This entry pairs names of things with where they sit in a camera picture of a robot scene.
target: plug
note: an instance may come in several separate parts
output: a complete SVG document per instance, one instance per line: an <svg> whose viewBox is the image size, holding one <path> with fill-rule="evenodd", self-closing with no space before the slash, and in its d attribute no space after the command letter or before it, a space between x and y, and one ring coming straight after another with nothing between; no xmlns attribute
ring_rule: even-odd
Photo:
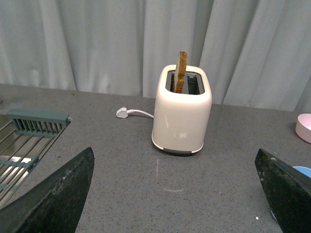
<svg viewBox="0 0 311 233"><path fill-rule="evenodd" d="M128 113L127 113L127 110L126 108L120 108L117 113L116 113L116 116L118 118L127 118L128 117Z"/></svg>

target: pink bowl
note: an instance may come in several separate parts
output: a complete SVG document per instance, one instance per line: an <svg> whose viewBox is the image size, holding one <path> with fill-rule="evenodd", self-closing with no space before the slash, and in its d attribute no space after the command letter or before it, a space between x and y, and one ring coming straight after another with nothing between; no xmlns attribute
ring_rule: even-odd
<svg viewBox="0 0 311 233"><path fill-rule="evenodd" d="M296 133L303 140L311 143L311 114L301 114L298 116Z"/></svg>

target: white curtain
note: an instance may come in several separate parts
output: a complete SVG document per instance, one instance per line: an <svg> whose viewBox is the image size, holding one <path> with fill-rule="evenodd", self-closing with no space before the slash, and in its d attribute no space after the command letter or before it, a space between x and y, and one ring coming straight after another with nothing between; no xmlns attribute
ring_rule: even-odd
<svg viewBox="0 0 311 233"><path fill-rule="evenodd" d="M214 103L311 112L310 12L310 0L2 0L0 83L155 97L186 51Z"/></svg>

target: white toaster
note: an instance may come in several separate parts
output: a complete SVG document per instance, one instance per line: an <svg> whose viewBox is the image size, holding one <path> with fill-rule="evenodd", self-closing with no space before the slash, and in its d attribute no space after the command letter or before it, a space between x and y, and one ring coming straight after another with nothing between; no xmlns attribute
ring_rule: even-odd
<svg viewBox="0 0 311 233"><path fill-rule="evenodd" d="M204 71L187 66L181 94L172 92L176 65L161 73L155 97L152 142L166 152L191 154L204 143L212 94Z"/></svg>

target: curtain fold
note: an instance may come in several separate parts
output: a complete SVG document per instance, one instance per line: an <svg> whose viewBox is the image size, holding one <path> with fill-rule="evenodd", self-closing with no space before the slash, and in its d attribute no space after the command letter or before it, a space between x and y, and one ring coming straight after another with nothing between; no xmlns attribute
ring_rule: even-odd
<svg viewBox="0 0 311 233"><path fill-rule="evenodd" d="M308 0L2 0L0 83L155 97L183 50L213 103L311 112L310 12Z"/></svg>

